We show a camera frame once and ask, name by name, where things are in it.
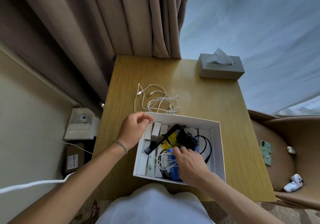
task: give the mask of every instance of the phone case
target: phone case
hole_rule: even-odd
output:
[[[260,142],[260,150],[262,153],[264,163],[268,166],[271,166],[271,152],[272,152],[271,144],[269,142],[262,140]]]

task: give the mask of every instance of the black comb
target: black comb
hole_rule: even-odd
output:
[[[170,135],[172,135],[179,128],[181,128],[181,126],[178,124],[172,126],[167,133],[160,135],[156,141],[151,141],[150,145],[146,149],[144,149],[144,152],[147,155],[149,155],[154,149],[156,149],[162,142],[164,142]]]

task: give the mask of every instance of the yellow package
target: yellow package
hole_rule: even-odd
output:
[[[177,133],[172,133],[167,140],[165,140],[164,142],[162,142],[162,150],[164,149],[170,149],[170,148],[174,148],[174,147],[181,147],[181,145],[178,143],[177,141]]]

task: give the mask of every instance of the bracelet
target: bracelet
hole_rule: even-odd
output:
[[[113,142],[115,142],[115,143],[117,143],[118,145],[122,146],[123,149],[125,150],[125,153],[126,153],[126,154],[128,153],[128,150],[126,149],[126,147],[125,147],[120,141],[115,140],[115,141],[113,141]]]

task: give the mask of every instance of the carpet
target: carpet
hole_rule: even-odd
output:
[[[109,200],[85,202],[70,224],[94,224],[111,203]],[[291,209],[266,202],[257,204],[287,224],[320,224],[320,211]],[[216,202],[202,202],[202,205],[216,224],[236,223]]]

